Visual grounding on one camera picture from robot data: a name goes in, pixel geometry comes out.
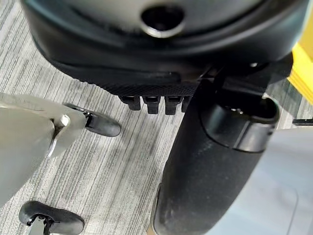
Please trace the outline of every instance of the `gray carpet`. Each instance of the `gray carpet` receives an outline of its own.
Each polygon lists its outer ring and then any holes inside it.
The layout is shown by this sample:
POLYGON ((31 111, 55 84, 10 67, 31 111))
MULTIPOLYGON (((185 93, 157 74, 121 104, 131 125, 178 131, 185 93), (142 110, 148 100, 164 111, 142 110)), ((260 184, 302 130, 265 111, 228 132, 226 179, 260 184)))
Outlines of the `gray carpet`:
MULTIPOLYGON (((0 234, 23 235, 18 211, 38 200, 81 215, 85 235, 143 235, 152 201, 183 117, 132 112, 118 97, 74 80, 53 68, 37 52, 18 2, 0 0, 0 92, 31 94, 70 102, 118 120, 123 131, 106 138, 84 131, 62 156, 44 161, 23 188, 0 209, 0 234)), ((293 117, 311 118, 313 109, 289 84, 269 88, 282 107, 279 128, 293 117)))

